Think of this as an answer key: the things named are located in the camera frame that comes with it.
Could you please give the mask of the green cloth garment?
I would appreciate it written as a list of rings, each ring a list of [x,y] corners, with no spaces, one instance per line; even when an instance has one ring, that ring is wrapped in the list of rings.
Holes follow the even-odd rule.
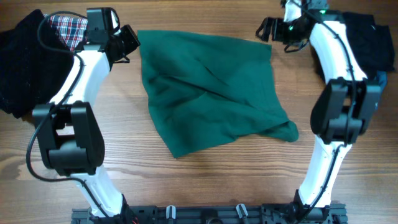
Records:
[[[272,47],[174,30],[140,30],[149,114],[174,158],[258,134],[294,142],[280,104]]]

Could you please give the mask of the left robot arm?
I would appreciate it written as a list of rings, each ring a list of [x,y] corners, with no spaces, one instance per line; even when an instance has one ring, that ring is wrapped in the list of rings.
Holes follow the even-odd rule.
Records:
[[[115,63],[129,63],[128,55],[140,42],[131,26],[121,26],[112,7],[86,11],[86,38],[67,54],[73,66],[48,103],[37,105],[32,114],[35,131],[25,156],[27,168],[36,179],[31,163],[32,146],[38,143],[44,166],[55,170],[56,182],[74,182],[90,207],[75,210],[76,223],[138,223],[137,215],[114,186],[103,165],[104,139],[92,107],[99,88]]]

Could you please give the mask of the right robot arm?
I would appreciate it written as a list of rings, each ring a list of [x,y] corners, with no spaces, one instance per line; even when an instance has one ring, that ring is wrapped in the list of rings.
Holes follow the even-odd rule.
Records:
[[[282,18],[267,17],[256,37],[285,45],[286,53],[314,48],[325,89],[310,115],[315,144],[307,174],[286,215],[296,222],[320,222],[331,213],[331,191],[343,159],[369,126],[381,96],[379,84],[358,65],[340,11],[327,1],[281,1]]]

